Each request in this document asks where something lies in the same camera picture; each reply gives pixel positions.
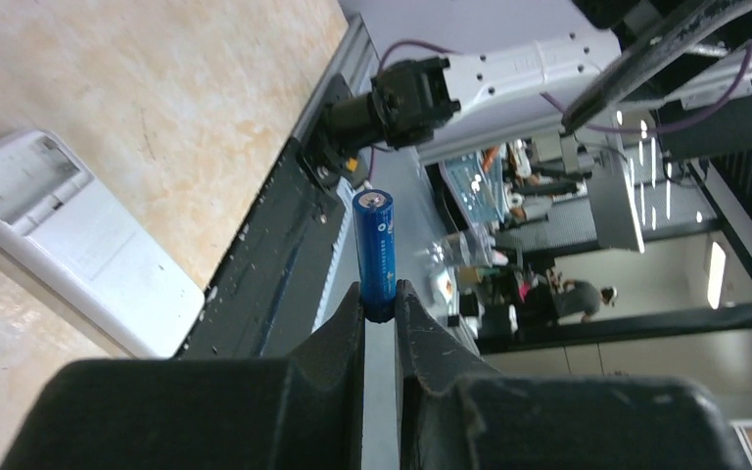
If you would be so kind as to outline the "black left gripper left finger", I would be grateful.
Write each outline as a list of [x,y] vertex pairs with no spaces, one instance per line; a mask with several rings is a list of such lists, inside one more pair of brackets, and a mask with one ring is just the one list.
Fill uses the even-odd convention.
[[291,352],[82,360],[43,388],[5,469],[357,469],[364,314],[352,284]]

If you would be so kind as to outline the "blue AA battery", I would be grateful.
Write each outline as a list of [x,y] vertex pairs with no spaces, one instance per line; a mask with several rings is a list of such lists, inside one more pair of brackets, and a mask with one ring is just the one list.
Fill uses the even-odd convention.
[[397,295],[393,197],[367,189],[352,199],[359,271],[359,295],[365,317],[373,323],[394,318]]

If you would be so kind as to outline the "white remote control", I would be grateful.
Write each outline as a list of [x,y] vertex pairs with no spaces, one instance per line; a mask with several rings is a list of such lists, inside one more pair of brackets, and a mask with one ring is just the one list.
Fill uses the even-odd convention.
[[0,253],[70,310],[86,336],[170,358],[202,290],[56,134],[0,139]]

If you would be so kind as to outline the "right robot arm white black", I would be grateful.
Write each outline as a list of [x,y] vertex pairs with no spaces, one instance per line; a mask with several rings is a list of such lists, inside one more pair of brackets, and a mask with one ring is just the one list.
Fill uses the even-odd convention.
[[380,142],[416,146],[494,105],[588,84],[620,54],[610,33],[571,32],[493,52],[397,61],[371,77],[369,92],[329,106],[322,123],[340,152]]

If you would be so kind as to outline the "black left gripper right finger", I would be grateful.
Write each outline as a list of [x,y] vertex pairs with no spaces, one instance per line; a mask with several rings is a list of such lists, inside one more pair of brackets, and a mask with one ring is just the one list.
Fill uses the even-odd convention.
[[403,469],[746,469],[710,393],[683,379],[509,376],[469,351],[401,280]]

